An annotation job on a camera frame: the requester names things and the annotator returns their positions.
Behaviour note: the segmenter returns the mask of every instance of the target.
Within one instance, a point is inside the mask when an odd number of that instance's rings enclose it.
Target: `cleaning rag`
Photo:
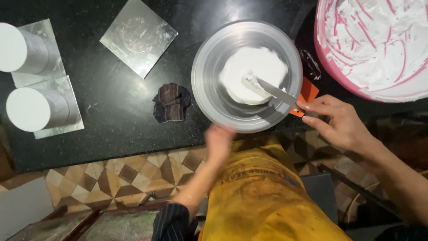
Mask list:
[[[153,98],[155,102],[153,115],[159,123],[184,121],[190,99],[189,91],[183,86],[173,83],[164,84]]]

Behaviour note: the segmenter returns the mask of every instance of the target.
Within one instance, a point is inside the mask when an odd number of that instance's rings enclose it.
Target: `striped sleeve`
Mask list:
[[[152,241],[185,241],[189,234],[193,234],[189,226],[187,207],[178,203],[168,204],[156,215]]]

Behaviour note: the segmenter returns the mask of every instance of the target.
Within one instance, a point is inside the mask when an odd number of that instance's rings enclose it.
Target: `person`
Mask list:
[[[401,216],[428,226],[428,180],[373,137],[352,105],[326,95],[305,111],[330,117],[329,123],[304,116],[331,144],[353,151],[380,181]],[[230,127],[212,124],[205,132],[206,164],[172,198],[154,222],[154,241],[184,241],[199,204],[209,193],[199,240],[349,240],[308,197],[296,170],[275,139],[233,142]]]

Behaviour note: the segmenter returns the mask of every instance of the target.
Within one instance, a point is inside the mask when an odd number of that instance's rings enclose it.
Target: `black granite countertop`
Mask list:
[[[313,23],[317,0],[143,0],[171,25],[177,38],[145,79],[120,61],[99,40],[127,0],[2,0],[0,22],[22,26],[49,18],[66,73],[70,76],[84,130],[35,140],[7,118],[9,73],[0,73],[0,115],[18,172],[31,172],[154,151],[201,145],[210,121],[195,101],[184,122],[159,124],[153,97],[165,83],[191,91],[193,58],[202,42],[224,24],[255,19],[276,25],[315,60]],[[310,69],[303,57],[305,76]],[[406,111],[427,111],[428,99],[383,104],[361,99],[322,70],[313,80],[320,95],[331,94],[354,105],[362,119]],[[303,127],[288,115],[268,131]]]

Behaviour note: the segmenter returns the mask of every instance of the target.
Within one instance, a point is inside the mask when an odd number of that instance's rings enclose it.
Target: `yellow apron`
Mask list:
[[[199,240],[350,239],[308,197],[284,149],[271,137],[234,142],[209,193]]]

